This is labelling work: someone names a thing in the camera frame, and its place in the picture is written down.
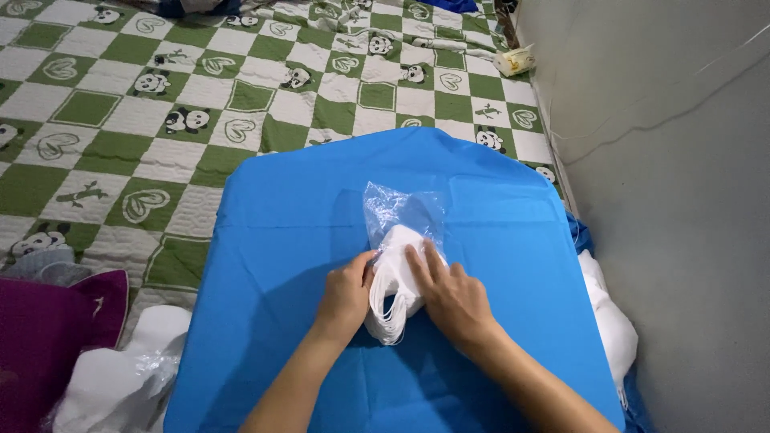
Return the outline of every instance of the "finger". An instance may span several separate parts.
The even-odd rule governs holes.
[[[449,275],[447,268],[444,267],[444,262],[441,261],[441,256],[436,251],[433,241],[425,238],[423,245],[425,247],[425,261],[428,263],[428,272],[430,272],[433,281],[438,281]]]
[[[374,257],[374,254],[376,253],[376,250],[363,252],[355,256],[346,267],[351,269],[355,274],[363,275],[363,270],[367,267],[367,262],[372,260],[372,257]]]
[[[414,281],[417,282],[420,291],[425,295],[426,292],[429,292],[433,288],[433,279],[430,278],[428,269],[423,265],[423,261],[420,259],[420,255],[417,254],[417,250],[415,250],[414,247],[407,245],[405,253],[407,255],[409,268],[412,270],[412,275],[414,275]]]
[[[363,286],[367,289],[367,291],[371,290],[373,282],[374,282],[374,267],[367,266],[367,268],[363,271]]]
[[[452,266],[449,267],[449,275],[452,277],[467,277],[463,265],[458,262],[452,263]]]

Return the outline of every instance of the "bed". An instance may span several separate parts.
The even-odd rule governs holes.
[[[128,328],[153,304],[190,308],[243,160],[386,129],[436,126],[559,190],[528,77],[492,66],[508,48],[491,0],[478,6],[279,1],[169,20],[0,0],[0,263],[66,243],[128,271]]]

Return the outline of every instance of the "left hand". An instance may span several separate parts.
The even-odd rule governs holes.
[[[369,289],[374,272],[367,262],[376,251],[353,258],[326,276],[326,290],[316,314],[316,328],[324,337],[347,345],[369,311]]]

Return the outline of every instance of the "right hand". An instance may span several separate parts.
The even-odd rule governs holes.
[[[469,354],[470,347],[500,327],[492,316],[487,291],[481,281],[465,274],[461,264],[452,263],[447,269],[433,242],[426,239],[424,247],[427,263],[411,245],[406,255],[427,313],[457,348]]]

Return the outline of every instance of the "white face mask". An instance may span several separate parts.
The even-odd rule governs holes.
[[[412,317],[423,305],[420,289],[414,281],[404,249],[411,245],[425,262],[423,237],[416,231],[396,225],[388,231],[380,245],[383,251],[374,263],[374,280],[369,292],[370,310],[363,324],[369,334],[380,343],[397,344],[403,335],[408,317]],[[447,262],[441,257],[444,266]],[[383,312],[386,297],[395,295],[393,305]]]

